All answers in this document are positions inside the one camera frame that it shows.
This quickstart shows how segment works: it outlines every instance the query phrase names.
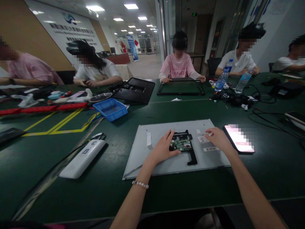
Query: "blue bin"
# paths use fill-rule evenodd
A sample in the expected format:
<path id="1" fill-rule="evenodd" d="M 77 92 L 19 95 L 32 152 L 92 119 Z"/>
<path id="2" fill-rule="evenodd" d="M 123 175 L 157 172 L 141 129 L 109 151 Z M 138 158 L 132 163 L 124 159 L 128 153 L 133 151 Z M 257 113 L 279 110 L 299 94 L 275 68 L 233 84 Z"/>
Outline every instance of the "blue bin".
<path id="1" fill-rule="evenodd" d="M 123 103 L 112 98 L 95 103 L 93 106 L 110 122 L 113 122 L 128 113 L 127 107 L 125 107 Z"/>

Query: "white t-shirt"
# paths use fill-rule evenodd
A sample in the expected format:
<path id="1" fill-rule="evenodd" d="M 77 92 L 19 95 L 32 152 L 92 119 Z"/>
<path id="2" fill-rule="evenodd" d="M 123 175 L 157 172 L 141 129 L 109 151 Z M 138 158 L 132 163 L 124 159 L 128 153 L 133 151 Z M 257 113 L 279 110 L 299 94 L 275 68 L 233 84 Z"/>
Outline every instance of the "white t-shirt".
<path id="1" fill-rule="evenodd" d="M 240 72 L 245 68 L 249 68 L 249 67 L 254 68 L 256 66 L 249 52 L 248 53 L 244 52 L 244 54 L 242 54 L 238 60 L 236 57 L 236 49 L 235 49 L 226 53 L 223 56 L 220 64 L 218 65 L 218 68 L 224 69 L 230 59 L 233 59 L 233 66 L 231 72 Z"/>
<path id="2" fill-rule="evenodd" d="M 272 69 L 274 71 L 281 71 L 289 67 L 290 65 L 305 65 L 305 59 L 300 58 L 297 60 L 293 60 L 290 59 L 289 57 L 281 57 L 274 63 Z"/>
<path id="3" fill-rule="evenodd" d="M 103 59 L 103 61 L 106 63 L 106 66 L 103 67 L 103 70 L 100 71 L 92 66 L 87 66 L 85 64 L 79 65 L 78 71 L 74 76 L 74 79 L 97 81 L 97 79 L 94 77 L 95 75 L 102 75 L 98 77 L 99 80 L 106 80 L 115 75 L 121 76 L 117 66 L 114 63 L 107 59 Z"/>

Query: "phone screen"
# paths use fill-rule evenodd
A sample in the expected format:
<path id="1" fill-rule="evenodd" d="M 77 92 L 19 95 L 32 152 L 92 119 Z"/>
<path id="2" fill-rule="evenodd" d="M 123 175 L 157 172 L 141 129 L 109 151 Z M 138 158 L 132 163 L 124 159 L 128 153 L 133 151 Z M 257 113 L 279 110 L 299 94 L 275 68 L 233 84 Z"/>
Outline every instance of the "phone screen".
<path id="1" fill-rule="evenodd" d="M 238 151 L 249 153 L 255 152 L 249 145 L 249 142 L 247 142 L 246 137 L 241 134 L 238 128 L 232 128 L 229 125 L 225 126 L 225 128 Z"/>

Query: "water bottle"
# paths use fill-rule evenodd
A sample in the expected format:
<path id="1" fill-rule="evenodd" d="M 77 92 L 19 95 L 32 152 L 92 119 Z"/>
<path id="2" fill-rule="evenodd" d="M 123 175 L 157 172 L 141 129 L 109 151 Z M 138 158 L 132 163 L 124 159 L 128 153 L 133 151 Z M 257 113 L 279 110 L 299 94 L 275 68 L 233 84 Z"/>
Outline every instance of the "water bottle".
<path id="1" fill-rule="evenodd" d="M 226 67 L 223 70 L 223 73 L 217 80 L 217 83 L 215 85 L 215 91 L 222 91 L 223 86 L 225 85 L 225 83 L 228 79 L 229 72 L 232 69 L 232 65 L 233 65 L 233 59 L 230 59 L 229 62 L 226 64 Z"/>
<path id="2" fill-rule="evenodd" d="M 241 79 L 238 83 L 238 85 L 235 88 L 235 92 L 237 94 L 242 93 L 242 91 L 244 90 L 245 86 L 247 85 L 249 79 L 252 76 L 252 72 L 253 71 L 253 67 L 249 67 L 248 70 L 246 70 L 243 75 L 241 76 Z"/>

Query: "green table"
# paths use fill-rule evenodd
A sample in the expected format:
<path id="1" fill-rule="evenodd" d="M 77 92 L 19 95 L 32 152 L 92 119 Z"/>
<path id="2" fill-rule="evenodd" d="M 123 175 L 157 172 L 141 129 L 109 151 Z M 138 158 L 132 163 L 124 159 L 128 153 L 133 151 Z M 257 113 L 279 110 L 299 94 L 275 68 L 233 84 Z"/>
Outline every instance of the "green table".
<path id="1" fill-rule="evenodd" d="M 262 86 L 261 82 L 272 77 L 280 77 L 282 81 L 285 79 L 278 74 L 261 73 L 251 79 L 250 83 L 260 90 L 269 91 L 271 87 Z M 138 125 L 208 118 L 219 128 L 226 124 L 256 128 L 257 135 L 249 136 L 254 139 L 256 153 L 241 158 L 269 200 L 305 196 L 305 183 L 302 182 L 305 176 L 305 153 L 297 139 L 249 120 L 247 115 L 250 111 L 231 107 L 222 101 L 211 102 L 209 97 L 214 90 L 208 84 L 204 84 L 205 96 L 157 96 L 159 81 L 153 81 L 156 85 L 150 103 L 130 106 L 128 114 L 113 123 L 103 120 L 94 133 L 107 134 L 106 147 L 79 179 L 58 178 L 39 197 L 24 220 L 54 223 L 114 217 L 131 187 L 131 180 L 122 181 L 122 176 Z M 233 78 L 228 81 L 238 82 Z M 78 91 L 79 87 L 70 85 L 69 90 Z M 176 97 L 182 101 L 171 101 Z M 292 100 L 278 99 L 275 104 L 258 103 L 256 107 L 266 112 L 284 113 L 295 110 L 305 113 L 304 102 L 302 94 Z M 24 122 L 30 123 L 36 118 L 31 115 L 2 119 L 0 122 L 23 128 L 26 126 Z M 87 118 L 85 112 L 81 112 L 69 123 L 84 123 Z M 277 117 L 269 115 L 267 118 L 281 125 Z M 0 218 L 11 217 L 26 191 L 84 135 L 85 131 L 23 137 L 1 148 L 0 183 L 5 188 L 0 189 Z M 229 167 L 152 177 L 142 212 L 167 212 L 240 203 L 242 200 L 238 186 Z"/>

